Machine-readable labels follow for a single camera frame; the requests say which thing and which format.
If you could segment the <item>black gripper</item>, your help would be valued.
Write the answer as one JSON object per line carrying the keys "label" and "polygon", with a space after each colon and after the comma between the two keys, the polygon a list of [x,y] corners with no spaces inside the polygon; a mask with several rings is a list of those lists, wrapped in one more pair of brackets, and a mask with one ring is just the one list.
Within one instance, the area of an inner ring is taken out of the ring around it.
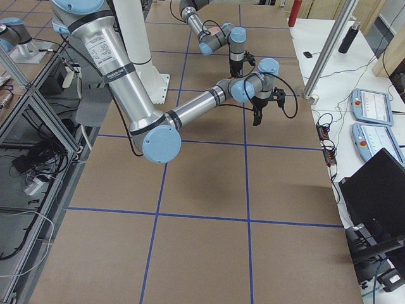
{"label": "black gripper", "polygon": [[254,110],[254,120],[253,120],[254,126],[260,125],[263,118],[262,109],[268,105],[269,101],[271,101],[271,97],[259,98],[254,96],[252,98],[252,105]]}
{"label": "black gripper", "polygon": [[231,78],[240,78],[240,71],[243,69],[243,60],[235,61],[229,59]]}

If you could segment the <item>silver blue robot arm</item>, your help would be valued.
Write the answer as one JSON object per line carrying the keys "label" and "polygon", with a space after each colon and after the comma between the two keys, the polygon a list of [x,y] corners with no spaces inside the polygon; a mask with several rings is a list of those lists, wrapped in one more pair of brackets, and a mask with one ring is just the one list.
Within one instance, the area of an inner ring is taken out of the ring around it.
{"label": "silver blue robot arm", "polygon": [[197,12],[208,4],[209,1],[180,1],[180,17],[196,34],[202,55],[209,56],[223,46],[228,46],[231,77],[240,78],[243,65],[249,57],[245,48],[246,30],[228,22],[223,25],[212,20],[203,22]]}
{"label": "silver blue robot arm", "polygon": [[254,124],[260,124],[261,109],[274,91],[280,67],[277,60],[264,58],[258,71],[223,79],[191,101],[162,112],[154,107],[128,56],[131,47],[115,32],[113,24],[118,13],[111,11],[106,1],[52,1],[51,7],[54,30],[83,42],[104,83],[126,113],[135,146],[149,161],[172,161],[182,145],[179,130],[229,98],[240,103],[250,101]]}

